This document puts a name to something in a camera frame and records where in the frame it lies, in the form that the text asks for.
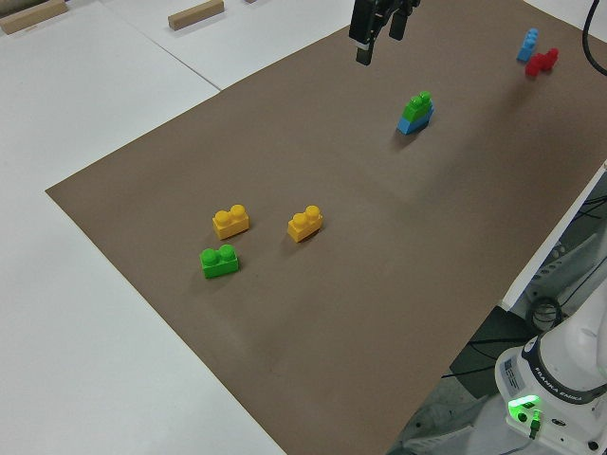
brown table surface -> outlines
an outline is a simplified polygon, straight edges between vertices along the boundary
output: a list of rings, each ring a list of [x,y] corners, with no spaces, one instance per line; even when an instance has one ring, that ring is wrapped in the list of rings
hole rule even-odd
[[[530,27],[561,50],[535,81]],[[427,0],[354,55],[341,30],[48,190],[289,455],[381,454],[607,152],[580,32],[522,2]],[[421,90],[436,112],[404,137]],[[236,203],[241,271],[207,281]]]

yellow toy block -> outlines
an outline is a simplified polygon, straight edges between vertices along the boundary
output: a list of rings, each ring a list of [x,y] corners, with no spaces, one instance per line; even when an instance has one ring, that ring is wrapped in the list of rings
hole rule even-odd
[[[219,240],[227,239],[248,229],[248,215],[244,206],[231,206],[230,211],[219,210],[212,219],[212,228]]]
[[[286,233],[295,242],[300,242],[309,237],[322,226],[321,210],[316,206],[307,206],[304,213],[295,213],[293,219],[288,222]]]

wooden stick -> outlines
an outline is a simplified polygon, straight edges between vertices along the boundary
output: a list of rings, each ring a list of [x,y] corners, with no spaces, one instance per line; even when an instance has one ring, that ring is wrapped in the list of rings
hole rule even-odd
[[[65,0],[48,0],[40,5],[15,12],[0,19],[0,27],[7,35],[15,31],[35,26],[46,19],[58,16],[67,11]]]
[[[197,7],[185,9],[169,16],[169,27],[173,30],[179,30],[223,11],[223,0],[210,0]]]

blue toy block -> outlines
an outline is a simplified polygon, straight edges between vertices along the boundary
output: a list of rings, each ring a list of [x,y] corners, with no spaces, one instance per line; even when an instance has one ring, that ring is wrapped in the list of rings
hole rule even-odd
[[[519,50],[519,55],[517,55],[516,60],[525,63],[529,61],[538,45],[538,34],[539,32],[536,28],[529,29],[524,36],[523,44],[521,45],[521,50]]]
[[[408,121],[406,118],[401,117],[398,122],[398,126],[396,129],[400,131],[403,135],[410,135],[411,133],[415,133],[416,131],[422,130],[428,126],[430,122],[430,117],[434,113],[434,104],[432,103],[430,106],[430,111],[424,117],[418,118],[416,121]]]

green toy block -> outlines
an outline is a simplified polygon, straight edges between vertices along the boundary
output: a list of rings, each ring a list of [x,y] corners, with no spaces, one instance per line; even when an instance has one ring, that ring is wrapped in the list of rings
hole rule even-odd
[[[221,245],[219,249],[207,248],[200,253],[200,263],[205,278],[221,277],[238,271],[238,258],[232,245]]]
[[[430,111],[431,99],[430,92],[421,92],[418,96],[411,98],[402,112],[402,117],[410,122],[424,117]]]

